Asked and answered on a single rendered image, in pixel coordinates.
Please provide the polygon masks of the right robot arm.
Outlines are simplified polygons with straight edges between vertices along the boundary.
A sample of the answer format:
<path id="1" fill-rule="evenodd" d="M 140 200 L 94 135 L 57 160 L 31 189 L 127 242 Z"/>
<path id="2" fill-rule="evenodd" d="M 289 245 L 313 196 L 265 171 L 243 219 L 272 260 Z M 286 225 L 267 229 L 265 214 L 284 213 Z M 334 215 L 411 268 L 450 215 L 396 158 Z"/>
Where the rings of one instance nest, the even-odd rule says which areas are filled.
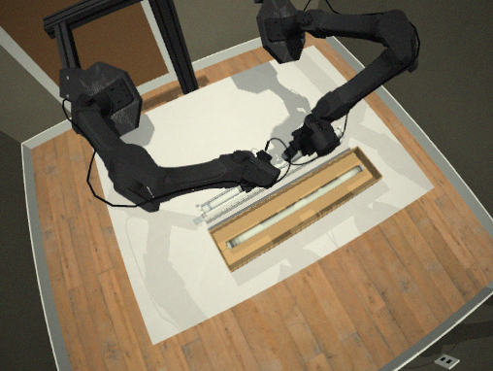
<path id="1" fill-rule="evenodd" d="M 157 212 L 160 203 L 187 193 L 239 185 L 221 183 L 225 181 L 240 182 L 244 178 L 260 186 L 268 186 L 277 181 L 281 172 L 279 168 L 258 159 L 253 152 L 240 150 L 221 154 L 219 158 L 200 164 L 159 166 L 162 172 L 145 148 L 124 143 L 104 121 L 105 117 L 133 100 L 124 79 L 119 79 L 96 95 L 80 94 L 77 100 L 71 102 L 71 119 L 93 144 L 118 194 L 136 205 L 168 195 L 140 205 L 146 212 Z M 81 134 L 86 139 L 73 123 L 72 128 L 76 134 Z M 148 187 L 151 188 L 148 190 Z"/>

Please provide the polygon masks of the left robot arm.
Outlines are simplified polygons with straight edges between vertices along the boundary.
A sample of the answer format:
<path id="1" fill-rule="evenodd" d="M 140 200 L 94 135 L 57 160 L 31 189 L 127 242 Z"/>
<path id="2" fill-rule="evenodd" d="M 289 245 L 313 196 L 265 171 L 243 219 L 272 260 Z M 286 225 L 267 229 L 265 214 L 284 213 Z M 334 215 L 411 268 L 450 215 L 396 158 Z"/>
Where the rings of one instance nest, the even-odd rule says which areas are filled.
<path id="1" fill-rule="evenodd" d="M 418 58 L 408 66 L 414 59 L 414 52 L 415 57 L 417 54 L 416 34 L 401 10 L 391 10 L 383 15 L 342 15 L 322 10 L 298 10 L 297 16 L 266 18 L 264 23 L 270 42 L 304 38 L 308 32 L 320 39 L 331 36 L 356 38 L 388 47 L 351 80 L 322 96 L 311 110 L 312 114 L 305 117 L 302 131 L 310 137 L 318 156 L 339 139 L 331 125 L 334 120 L 344 117 L 352 105 L 353 108 L 356 102 L 387 80 L 406 70 L 411 73 L 418 67 Z"/>

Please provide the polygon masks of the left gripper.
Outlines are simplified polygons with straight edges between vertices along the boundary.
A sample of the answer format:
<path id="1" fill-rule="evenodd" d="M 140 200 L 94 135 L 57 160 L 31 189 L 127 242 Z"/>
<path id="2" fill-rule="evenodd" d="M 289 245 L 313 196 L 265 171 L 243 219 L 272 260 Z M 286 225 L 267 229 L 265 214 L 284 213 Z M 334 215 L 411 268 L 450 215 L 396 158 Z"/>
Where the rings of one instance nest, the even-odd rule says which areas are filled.
<path id="1" fill-rule="evenodd" d="M 302 126 L 303 127 L 303 126 Z M 310 142 L 310 137 L 304 135 L 302 131 L 302 127 L 291 133 L 291 136 L 294 137 L 292 141 L 289 142 L 288 150 L 290 152 L 290 156 L 292 157 L 297 151 L 301 151 L 303 157 L 311 156 L 315 153 L 315 150 Z M 301 148 L 300 148 L 301 146 Z"/>

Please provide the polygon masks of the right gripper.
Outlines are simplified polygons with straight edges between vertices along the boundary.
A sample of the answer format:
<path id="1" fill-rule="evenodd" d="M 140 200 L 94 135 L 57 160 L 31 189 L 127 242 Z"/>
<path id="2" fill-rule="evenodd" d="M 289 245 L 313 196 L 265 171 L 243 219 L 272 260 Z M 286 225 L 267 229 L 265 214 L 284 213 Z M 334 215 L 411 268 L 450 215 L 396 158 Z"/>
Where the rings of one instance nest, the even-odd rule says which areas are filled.
<path id="1" fill-rule="evenodd" d="M 267 161 L 268 163 L 271 164 L 271 162 L 269 160 L 272 159 L 272 157 L 269 154 L 267 154 L 266 152 L 264 152 L 263 150 L 257 152 L 256 155 L 259 157 L 258 159 L 265 160 L 265 161 Z M 251 185 L 259 186 L 257 183 L 255 183 L 255 182 L 251 182 L 250 183 L 249 181 L 247 181 L 244 178 L 241 179 L 241 182 L 242 183 L 246 183 L 246 184 L 251 184 Z M 243 191 L 245 191 L 246 193 L 249 193 L 252 189 L 256 188 L 256 186 L 251 186 L 251 185 L 243 185 L 243 184 L 240 184 L 240 187 L 241 187 L 241 189 Z"/>

